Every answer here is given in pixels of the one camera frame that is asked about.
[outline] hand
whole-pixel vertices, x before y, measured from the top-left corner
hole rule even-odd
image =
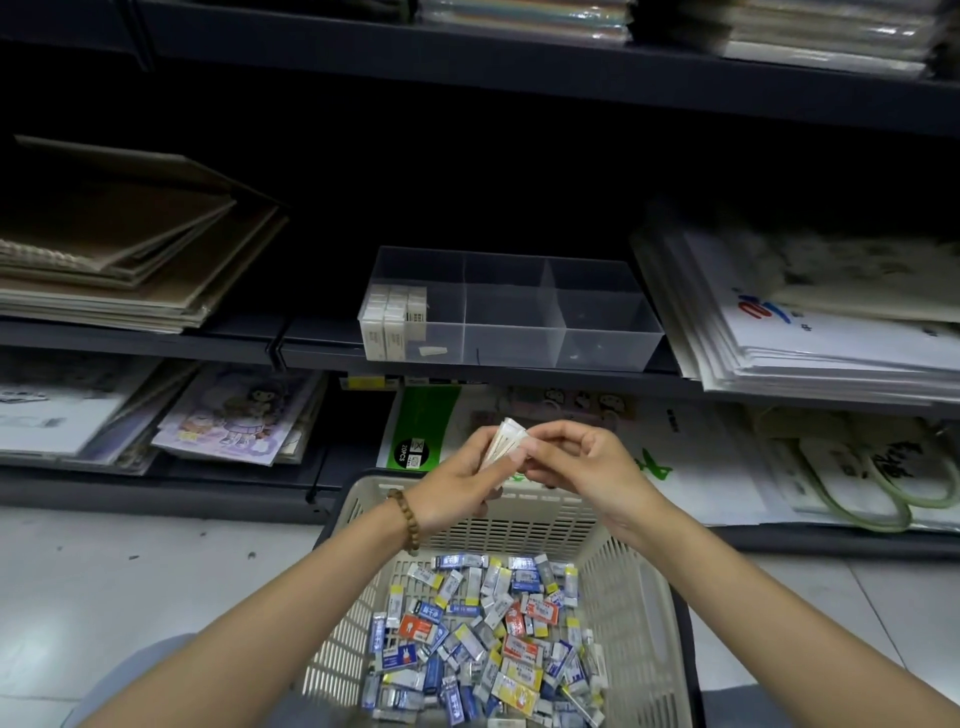
[[[620,541],[637,547],[646,520],[672,508],[609,430],[558,420],[534,425],[527,434],[520,446],[531,459],[520,471],[584,497]]]
[[[513,475],[526,458],[526,452],[517,449],[478,473],[496,430],[495,426],[478,429],[459,450],[405,491],[424,537],[446,530],[467,516],[486,516],[484,500]]]

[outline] white floor tile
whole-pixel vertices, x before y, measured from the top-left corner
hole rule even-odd
[[[74,702],[0,696],[0,725],[16,728],[60,728]]]
[[[202,629],[317,535],[305,525],[0,508],[0,695],[83,697],[140,647]]]
[[[851,562],[907,669],[960,703],[960,564]]]
[[[900,658],[850,568],[840,559],[751,554],[759,567],[898,664]],[[756,680],[699,617],[693,619],[701,690],[755,685]]]

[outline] white plastic basket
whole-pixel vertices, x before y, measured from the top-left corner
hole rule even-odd
[[[416,480],[395,475],[360,479],[349,490],[332,532],[373,508],[391,488],[413,483]],[[310,661],[303,693],[356,706],[370,663],[371,615],[385,609],[390,585],[402,584],[409,595],[427,596],[427,587],[406,575],[410,565],[417,562],[432,568],[433,556],[459,551],[501,558],[545,552],[553,561],[575,563],[581,595],[576,614],[583,626],[593,630],[607,659],[610,688],[603,708],[605,725],[692,726],[680,635],[666,580],[638,553],[613,538],[578,497],[528,483],[505,485],[503,497],[490,502],[485,519],[458,523],[427,541],[417,556],[401,551],[389,562]],[[454,601],[462,601],[465,590],[466,580]]]

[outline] left hand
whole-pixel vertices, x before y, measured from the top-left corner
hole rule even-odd
[[[467,516],[486,516],[484,500],[526,459],[526,451],[516,449],[478,472],[496,430],[496,426],[481,427],[417,485],[406,489],[404,495],[424,538],[446,530]]]

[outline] forearm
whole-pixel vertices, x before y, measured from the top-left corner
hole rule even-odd
[[[827,618],[679,509],[631,544],[803,726],[960,725],[960,708]]]
[[[380,504],[211,623],[84,728],[259,725],[406,535],[396,504]]]

